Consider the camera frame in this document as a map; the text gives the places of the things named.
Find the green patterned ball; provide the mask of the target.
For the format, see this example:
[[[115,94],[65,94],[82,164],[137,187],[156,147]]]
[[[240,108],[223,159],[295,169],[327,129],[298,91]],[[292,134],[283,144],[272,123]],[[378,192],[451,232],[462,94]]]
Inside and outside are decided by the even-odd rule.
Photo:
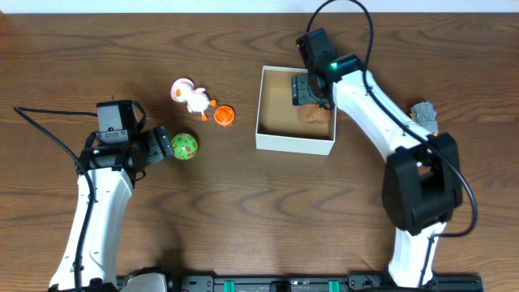
[[[174,150],[174,157],[179,160],[190,160],[198,152],[198,142],[196,138],[187,133],[179,133],[175,135],[171,144]]]

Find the yellow grey toy truck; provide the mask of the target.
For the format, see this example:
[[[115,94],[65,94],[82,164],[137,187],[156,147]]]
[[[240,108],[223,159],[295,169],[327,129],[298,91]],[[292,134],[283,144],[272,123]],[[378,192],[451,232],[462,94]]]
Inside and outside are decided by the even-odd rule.
[[[428,130],[433,135],[437,135],[439,128],[436,121],[436,112],[433,104],[428,101],[413,105],[410,109],[411,118],[421,127]]]

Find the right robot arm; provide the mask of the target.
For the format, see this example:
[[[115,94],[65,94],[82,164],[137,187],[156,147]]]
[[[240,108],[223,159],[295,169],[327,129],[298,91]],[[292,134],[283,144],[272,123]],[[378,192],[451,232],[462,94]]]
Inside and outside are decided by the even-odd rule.
[[[316,104],[348,114],[385,161],[383,206],[396,227],[388,273],[400,287],[433,278],[437,241],[461,205],[457,143],[405,114],[354,55],[304,57],[306,83],[293,83],[294,105]]]

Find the white pink duck toy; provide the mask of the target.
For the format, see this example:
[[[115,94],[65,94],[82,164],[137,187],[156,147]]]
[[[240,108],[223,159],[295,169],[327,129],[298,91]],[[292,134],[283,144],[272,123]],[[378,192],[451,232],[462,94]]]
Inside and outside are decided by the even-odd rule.
[[[208,121],[205,111],[209,107],[215,107],[217,101],[211,99],[205,88],[197,88],[194,82],[188,78],[181,78],[174,81],[170,90],[171,99],[186,103],[190,113],[199,113],[204,122]]]

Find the brown plush toy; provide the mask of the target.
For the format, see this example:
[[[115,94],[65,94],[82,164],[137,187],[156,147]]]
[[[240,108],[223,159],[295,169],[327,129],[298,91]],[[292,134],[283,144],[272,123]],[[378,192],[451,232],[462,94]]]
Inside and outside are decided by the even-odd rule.
[[[329,110],[316,104],[301,105],[298,107],[298,120],[302,123],[325,124],[331,117]]]

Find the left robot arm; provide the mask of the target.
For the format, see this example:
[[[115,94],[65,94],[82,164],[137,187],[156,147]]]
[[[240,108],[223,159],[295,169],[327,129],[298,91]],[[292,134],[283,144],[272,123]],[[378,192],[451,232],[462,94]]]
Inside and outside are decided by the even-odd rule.
[[[78,204],[51,291],[118,291],[122,219],[136,175],[174,155],[163,126],[101,126],[76,160]]]

